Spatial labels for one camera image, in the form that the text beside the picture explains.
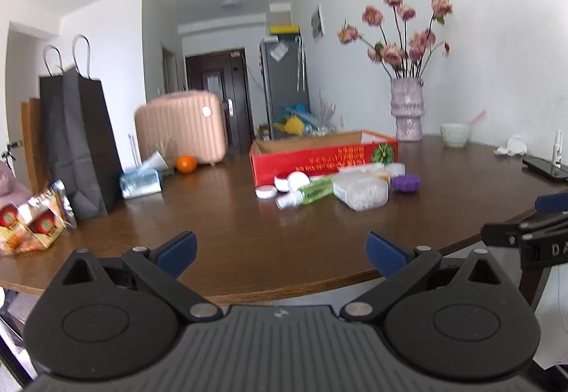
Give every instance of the wooden table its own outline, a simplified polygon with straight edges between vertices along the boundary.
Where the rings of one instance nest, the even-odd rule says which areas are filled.
[[[167,178],[161,195],[82,222],[46,251],[0,258],[0,285],[41,294],[73,249],[119,256],[193,230],[197,259],[180,281],[202,296],[223,305],[300,296],[376,278],[364,251],[370,230],[447,254],[478,241],[485,222],[529,215],[538,195],[562,188],[489,146],[448,149],[434,136],[402,143],[400,160],[422,178],[421,191],[393,193],[386,206],[367,212],[333,196],[280,211],[274,200],[256,198],[248,157],[201,167]]]

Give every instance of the smoke detector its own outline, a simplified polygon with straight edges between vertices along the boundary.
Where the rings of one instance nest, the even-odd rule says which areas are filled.
[[[241,6],[242,3],[239,0],[225,0],[221,3],[223,9],[238,9]]]

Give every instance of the tissue box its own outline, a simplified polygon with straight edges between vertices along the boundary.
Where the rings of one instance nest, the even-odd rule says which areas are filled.
[[[160,173],[155,169],[125,173],[120,176],[120,191],[125,200],[151,195],[162,191],[160,181]]]
[[[396,139],[372,131],[353,131],[323,137],[256,140],[251,146],[255,185],[272,185],[274,176],[303,171],[309,175],[337,173],[342,166],[391,163],[398,160]]]

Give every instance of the bowl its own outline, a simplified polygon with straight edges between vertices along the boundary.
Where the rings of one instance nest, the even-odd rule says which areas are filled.
[[[447,147],[462,148],[465,147],[471,136],[471,126],[447,122],[439,127],[439,132],[442,134],[442,139],[444,139]]]

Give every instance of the cardboard box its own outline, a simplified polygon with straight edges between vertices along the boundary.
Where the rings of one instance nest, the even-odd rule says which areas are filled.
[[[380,162],[385,153],[391,155],[392,159],[388,162],[397,161],[398,142],[392,137],[371,131],[275,141],[256,140],[250,151],[256,187],[272,185],[274,176],[292,171],[325,175],[337,172],[342,166]]]

